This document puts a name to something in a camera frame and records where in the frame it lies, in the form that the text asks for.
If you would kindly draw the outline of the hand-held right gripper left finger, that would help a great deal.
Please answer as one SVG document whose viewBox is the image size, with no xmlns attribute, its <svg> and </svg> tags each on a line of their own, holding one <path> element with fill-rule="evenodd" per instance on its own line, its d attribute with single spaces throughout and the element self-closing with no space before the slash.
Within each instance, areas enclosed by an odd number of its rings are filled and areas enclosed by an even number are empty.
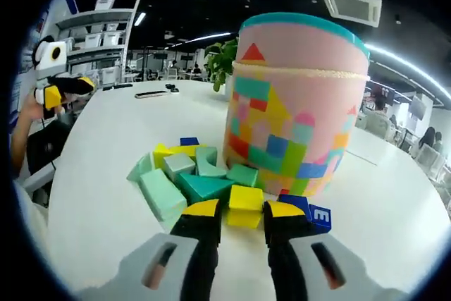
<svg viewBox="0 0 451 301">
<path fill-rule="evenodd" d="M 190 205 L 170 233 L 157 233 L 125 256 L 118 273 L 79 300 L 209 300 L 221 241 L 218 199 Z"/>
</svg>

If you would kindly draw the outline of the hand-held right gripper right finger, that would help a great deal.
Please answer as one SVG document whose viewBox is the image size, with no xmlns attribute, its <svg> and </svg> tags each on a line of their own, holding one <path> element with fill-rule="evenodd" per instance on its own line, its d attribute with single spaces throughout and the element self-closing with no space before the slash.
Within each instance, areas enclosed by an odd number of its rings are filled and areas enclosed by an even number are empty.
<svg viewBox="0 0 451 301">
<path fill-rule="evenodd" d="M 264 232 L 277 300 L 406 300 L 367 273 L 364 261 L 327 233 L 317 233 L 293 204 L 264 203 Z"/>
</svg>

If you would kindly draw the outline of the person's left hand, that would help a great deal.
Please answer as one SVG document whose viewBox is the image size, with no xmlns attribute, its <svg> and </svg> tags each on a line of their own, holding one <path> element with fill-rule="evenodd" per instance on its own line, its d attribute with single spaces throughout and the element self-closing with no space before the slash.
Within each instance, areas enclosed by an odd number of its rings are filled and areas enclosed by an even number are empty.
<svg viewBox="0 0 451 301">
<path fill-rule="evenodd" d="M 44 117 L 44 107 L 36 102 L 33 96 L 27 97 L 23 102 L 18 116 L 18 126 L 29 128 L 36 120 Z"/>
</svg>

